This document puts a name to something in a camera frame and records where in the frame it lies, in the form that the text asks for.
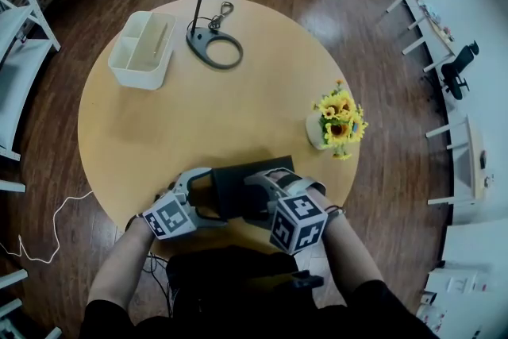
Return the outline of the black high-back office chair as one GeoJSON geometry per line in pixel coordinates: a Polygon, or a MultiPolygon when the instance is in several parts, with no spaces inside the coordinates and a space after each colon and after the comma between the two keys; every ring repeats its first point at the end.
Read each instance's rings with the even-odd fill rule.
{"type": "Polygon", "coordinates": [[[476,41],[462,48],[457,57],[451,62],[441,67],[443,76],[443,88],[447,93],[451,93],[455,100],[463,99],[462,88],[469,90],[468,83],[461,79],[460,74],[479,54],[479,46],[476,41]]]}

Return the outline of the white plastic organizer tray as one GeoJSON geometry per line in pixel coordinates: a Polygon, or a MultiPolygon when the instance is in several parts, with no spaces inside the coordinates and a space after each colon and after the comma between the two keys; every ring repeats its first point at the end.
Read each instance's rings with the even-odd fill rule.
{"type": "Polygon", "coordinates": [[[137,11],[115,41],[108,66],[120,85],[159,89],[174,48],[177,18],[168,13],[137,11]]]}

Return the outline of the person's right forearm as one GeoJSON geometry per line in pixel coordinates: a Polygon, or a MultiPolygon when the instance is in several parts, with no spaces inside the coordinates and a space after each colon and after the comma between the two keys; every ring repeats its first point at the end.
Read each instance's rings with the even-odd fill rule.
{"type": "Polygon", "coordinates": [[[344,211],[313,187],[309,187],[307,193],[329,215],[321,239],[337,290],[350,302],[358,287],[374,280],[383,281],[383,277],[344,211]]]}

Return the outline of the person's left forearm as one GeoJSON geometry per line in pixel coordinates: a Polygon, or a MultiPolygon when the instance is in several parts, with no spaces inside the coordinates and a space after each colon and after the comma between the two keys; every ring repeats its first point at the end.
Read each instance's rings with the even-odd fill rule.
{"type": "Polygon", "coordinates": [[[154,239],[147,222],[134,217],[99,268],[90,288],[88,302],[103,300],[127,310],[154,239]]]}

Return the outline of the sunflowers in white pot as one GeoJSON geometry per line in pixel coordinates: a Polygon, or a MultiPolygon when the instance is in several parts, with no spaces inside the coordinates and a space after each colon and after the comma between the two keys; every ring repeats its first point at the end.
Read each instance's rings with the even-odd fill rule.
{"type": "Polygon", "coordinates": [[[345,81],[338,79],[329,93],[312,102],[311,110],[306,118],[310,144],[319,151],[331,151],[334,159],[348,160],[352,156],[350,145],[362,141],[368,123],[363,107],[346,89],[345,81]]]}

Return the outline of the low white metal shelf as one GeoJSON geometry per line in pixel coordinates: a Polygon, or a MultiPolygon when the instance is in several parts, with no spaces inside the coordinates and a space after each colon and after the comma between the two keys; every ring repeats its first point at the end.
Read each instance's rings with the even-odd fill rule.
{"type": "MultiPolygon", "coordinates": [[[[5,181],[0,179],[0,191],[10,191],[17,193],[25,193],[25,184],[5,181]]],[[[28,272],[25,269],[19,268],[15,272],[8,275],[0,275],[0,290],[9,287],[13,284],[19,283],[28,277],[28,272]]],[[[0,337],[4,333],[12,333],[15,339],[25,339],[23,335],[11,324],[7,315],[19,308],[22,305],[20,299],[15,299],[4,306],[0,306],[0,337]]],[[[45,339],[60,339],[62,331],[60,328],[55,327],[45,339]]]]}

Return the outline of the tall white metal shelf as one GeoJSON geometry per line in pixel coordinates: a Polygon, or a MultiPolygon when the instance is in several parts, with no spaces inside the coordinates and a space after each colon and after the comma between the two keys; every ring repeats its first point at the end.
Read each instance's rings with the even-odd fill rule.
{"type": "Polygon", "coordinates": [[[0,156],[19,161],[13,143],[22,110],[38,71],[60,43],[37,0],[15,6],[0,0],[0,156]]]}

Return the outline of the person's black clothing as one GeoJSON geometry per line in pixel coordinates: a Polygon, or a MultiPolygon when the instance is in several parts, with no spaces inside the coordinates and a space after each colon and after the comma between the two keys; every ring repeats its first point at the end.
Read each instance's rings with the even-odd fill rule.
{"type": "Polygon", "coordinates": [[[133,324],[126,310],[89,303],[79,339],[439,339],[380,280],[360,285],[344,305],[302,308],[295,315],[239,316],[216,322],[204,315],[155,316],[133,324]]]}

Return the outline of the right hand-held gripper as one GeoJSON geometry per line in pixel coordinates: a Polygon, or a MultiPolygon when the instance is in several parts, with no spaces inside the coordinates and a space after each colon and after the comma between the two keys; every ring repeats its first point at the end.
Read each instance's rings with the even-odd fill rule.
{"type": "Polygon", "coordinates": [[[255,202],[273,201],[277,194],[270,242],[279,250],[294,255],[318,243],[327,222],[325,210],[316,199],[325,196],[324,184],[277,168],[246,177],[244,185],[255,202]]]}

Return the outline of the black chest pack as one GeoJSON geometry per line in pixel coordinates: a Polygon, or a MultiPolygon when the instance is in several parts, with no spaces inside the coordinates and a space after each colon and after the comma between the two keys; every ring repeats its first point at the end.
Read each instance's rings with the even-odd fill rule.
{"type": "Polygon", "coordinates": [[[178,254],[166,267],[174,318],[255,317],[315,310],[324,278],[293,256],[238,246],[178,254]]]}

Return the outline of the white desk with wooden top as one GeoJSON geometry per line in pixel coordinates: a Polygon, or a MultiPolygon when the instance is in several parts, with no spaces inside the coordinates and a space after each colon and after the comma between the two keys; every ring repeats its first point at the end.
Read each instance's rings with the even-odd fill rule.
{"type": "Polygon", "coordinates": [[[446,149],[462,149],[467,154],[469,179],[466,185],[469,190],[465,195],[454,194],[444,198],[429,199],[427,204],[440,205],[475,205],[481,203],[486,196],[487,184],[492,177],[486,172],[487,169],[487,150],[483,145],[483,136],[476,125],[471,122],[468,115],[465,115],[458,121],[448,123],[439,128],[428,131],[425,134],[427,139],[435,137],[442,133],[452,133],[452,129],[461,128],[465,131],[465,141],[462,143],[448,144],[446,149]]]}

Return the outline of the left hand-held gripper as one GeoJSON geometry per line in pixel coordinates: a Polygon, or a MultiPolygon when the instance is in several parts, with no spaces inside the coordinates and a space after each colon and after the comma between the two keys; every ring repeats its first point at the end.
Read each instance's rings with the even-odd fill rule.
{"type": "Polygon", "coordinates": [[[156,196],[152,206],[141,217],[159,240],[167,240],[197,229],[219,228],[228,225],[220,218],[201,215],[188,202],[189,184],[212,172],[212,168],[193,168],[183,172],[168,188],[156,196]]]}

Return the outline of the black tissue box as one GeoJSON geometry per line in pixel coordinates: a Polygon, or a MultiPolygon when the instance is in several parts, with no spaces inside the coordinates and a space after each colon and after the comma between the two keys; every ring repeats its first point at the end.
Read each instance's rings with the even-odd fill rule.
{"type": "Polygon", "coordinates": [[[244,180],[257,172],[276,168],[293,171],[291,156],[213,169],[212,184],[217,195],[219,217],[222,220],[267,220],[269,193],[260,185],[247,185],[244,180]]]}

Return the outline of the long white wall desk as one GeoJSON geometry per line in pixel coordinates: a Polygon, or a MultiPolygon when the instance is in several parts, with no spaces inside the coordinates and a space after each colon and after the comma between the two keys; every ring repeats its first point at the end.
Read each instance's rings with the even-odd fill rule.
{"type": "Polygon", "coordinates": [[[423,68],[424,73],[435,69],[436,67],[449,62],[451,59],[457,57],[458,52],[453,45],[451,35],[448,34],[440,23],[432,16],[432,10],[428,4],[423,0],[394,0],[386,9],[386,13],[391,13],[398,6],[406,6],[412,16],[414,22],[411,23],[407,30],[411,31],[418,28],[421,36],[416,39],[412,44],[408,45],[402,50],[402,54],[407,56],[416,48],[422,46],[430,37],[433,37],[437,42],[444,47],[445,54],[437,60],[433,60],[430,65],[423,68]]]}

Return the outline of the white cabinet with papers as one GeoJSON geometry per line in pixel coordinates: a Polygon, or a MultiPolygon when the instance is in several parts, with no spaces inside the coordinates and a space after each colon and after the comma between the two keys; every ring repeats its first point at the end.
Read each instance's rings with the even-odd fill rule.
{"type": "Polygon", "coordinates": [[[508,218],[447,228],[417,316],[440,339],[508,339],[508,218]]]}

